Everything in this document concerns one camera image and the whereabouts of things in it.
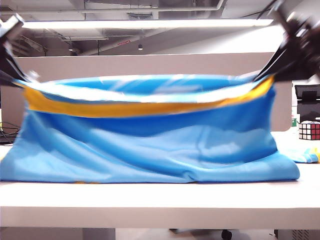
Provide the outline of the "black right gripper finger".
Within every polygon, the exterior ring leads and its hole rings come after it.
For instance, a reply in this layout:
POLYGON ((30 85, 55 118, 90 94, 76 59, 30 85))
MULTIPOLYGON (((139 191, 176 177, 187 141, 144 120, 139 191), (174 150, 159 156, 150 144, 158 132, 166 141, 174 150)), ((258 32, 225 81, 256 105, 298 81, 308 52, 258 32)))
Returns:
POLYGON ((265 76, 272 75, 288 65, 287 44, 281 43, 277 51, 273 54, 268 63, 255 76, 254 82, 263 79, 265 76))
POLYGON ((270 60, 264 68, 259 72, 259 79, 263 79, 267 76, 274 76, 276 82, 289 81, 290 77, 286 72, 288 70, 290 63, 283 59, 270 60))

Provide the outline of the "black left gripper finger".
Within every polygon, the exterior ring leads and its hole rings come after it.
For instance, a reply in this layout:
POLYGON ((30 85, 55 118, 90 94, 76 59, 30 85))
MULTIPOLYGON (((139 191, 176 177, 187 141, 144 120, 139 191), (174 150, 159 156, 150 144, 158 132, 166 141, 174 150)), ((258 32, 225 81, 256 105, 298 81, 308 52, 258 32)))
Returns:
POLYGON ((24 80, 24 74, 19 71, 0 70, 0 85, 8 87, 18 87, 15 80, 24 80))
MULTIPOLYGON (((6 51, 4 57, 0 57, 0 70, 3 70, 5 72, 7 71, 17 71, 24 74, 24 72, 20 69, 17 62, 13 58, 11 51, 6 51)), ((30 79, 27 78, 27 76, 24 74, 24 80, 21 80, 24 82, 31 82, 30 79)))

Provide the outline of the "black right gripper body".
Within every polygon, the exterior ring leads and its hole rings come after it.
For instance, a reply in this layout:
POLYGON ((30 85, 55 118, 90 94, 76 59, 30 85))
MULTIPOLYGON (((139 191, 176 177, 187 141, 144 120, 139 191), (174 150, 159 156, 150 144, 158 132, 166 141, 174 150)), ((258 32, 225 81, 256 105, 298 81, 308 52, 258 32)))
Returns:
POLYGON ((274 18, 285 32, 290 81, 307 80, 320 76, 320 26, 311 18, 288 15, 284 2, 274 6, 274 18))

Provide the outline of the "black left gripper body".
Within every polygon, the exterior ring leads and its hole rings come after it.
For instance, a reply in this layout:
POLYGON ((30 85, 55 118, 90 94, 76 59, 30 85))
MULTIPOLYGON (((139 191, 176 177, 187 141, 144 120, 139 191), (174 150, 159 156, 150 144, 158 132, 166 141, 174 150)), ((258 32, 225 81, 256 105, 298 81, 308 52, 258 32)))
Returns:
POLYGON ((23 31, 24 19, 19 15, 12 15, 7 21, 0 22, 0 57, 5 56, 6 51, 11 51, 12 44, 23 31))

